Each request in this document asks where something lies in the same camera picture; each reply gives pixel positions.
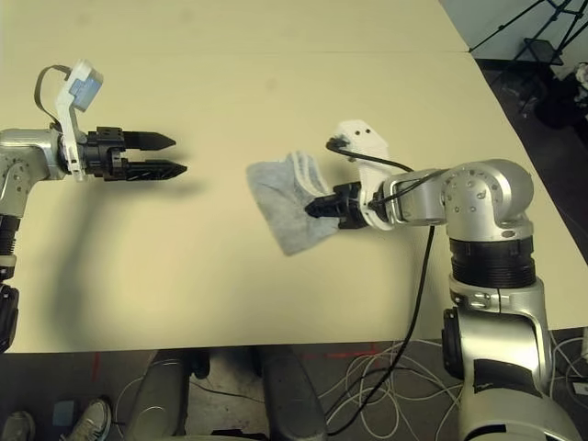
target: gray rag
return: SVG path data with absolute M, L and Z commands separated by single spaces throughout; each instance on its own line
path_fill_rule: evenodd
M 290 153 L 284 161 L 251 164 L 247 182 L 285 255 L 313 247 L 339 231 L 337 218 L 313 218 L 304 208 L 330 193 L 314 158 Z

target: table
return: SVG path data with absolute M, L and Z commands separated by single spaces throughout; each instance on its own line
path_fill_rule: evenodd
M 587 324 L 586 265 L 439 4 L 338 5 L 5 2 L 2 127 L 46 125 L 32 103 L 38 71 L 85 57 L 105 83 L 81 128 L 160 131 L 177 140 L 163 156 L 188 165 L 162 183 L 37 184 L 10 281 L 21 292 L 13 352 L 402 338 L 425 229 L 340 232 L 285 257 L 246 185 L 248 164 L 297 149 L 331 185 L 356 179 L 324 149 L 356 118 L 417 169 L 491 157 L 526 167 L 549 324 Z M 48 76 L 46 99 L 60 85 Z M 438 229 L 420 337 L 439 336 L 449 257 Z

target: wall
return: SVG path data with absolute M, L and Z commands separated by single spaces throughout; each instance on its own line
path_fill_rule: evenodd
M 534 0 L 440 0 L 447 14 L 470 47 L 494 32 L 519 12 L 531 6 Z M 570 8 L 579 8 L 582 0 L 573 0 Z M 532 37 L 553 14 L 553 8 L 543 3 L 516 21 L 483 46 L 473 52 L 476 58 L 508 60 L 520 50 L 524 37 Z M 571 23 L 571 16 L 562 15 L 549 25 L 541 38 L 557 46 Z M 564 52 L 565 73 L 580 61 L 588 60 L 588 29 Z

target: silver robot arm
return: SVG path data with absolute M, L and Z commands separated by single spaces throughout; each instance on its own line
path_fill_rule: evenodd
M 57 118 L 40 103 L 41 81 L 50 68 L 67 74 L 55 99 Z M 183 165 L 166 160 L 131 162 L 123 157 L 127 149 L 156 151 L 175 144 L 159 133 L 116 127 L 84 133 L 78 128 L 76 111 L 88 108 L 101 85 L 102 75 L 85 60 L 72 69 L 60 65 L 46 68 L 35 88 L 35 102 L 52 118 L 50 127 L 0 131 L 0 354 L 12 344 L 17 328 L 18 290 L 4 282 L 15 272 L 15 236 L 36 183 L 67 175 L 80 182 L 88 175 L 105 181 L 161 180 L 186 171 Z
M 367 160 L 386 158 L 388 146 L 359 120 L 341 123 L 327 147 L 354 157 L 361 181 L 315 199 L 312 216 L 337 216 L 340 228 L 447 225 L 456 306 L 444 313 L 443 353 L 447 371 L 464 380 L 460 439 L 580 440 L 546 395 L 552 365 L 525 169 L 490 160 L 391 175 Z

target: person's foot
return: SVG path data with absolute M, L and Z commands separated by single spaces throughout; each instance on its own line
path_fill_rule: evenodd
M 107 439 L 112 417 L 104 400 L 93 400 L 85 408 L 66 441 L 104 441 Z
M 35 437 L 35 422 L 30 413 L 14 412 L 4 424 L 0 441 L 32 441 Z

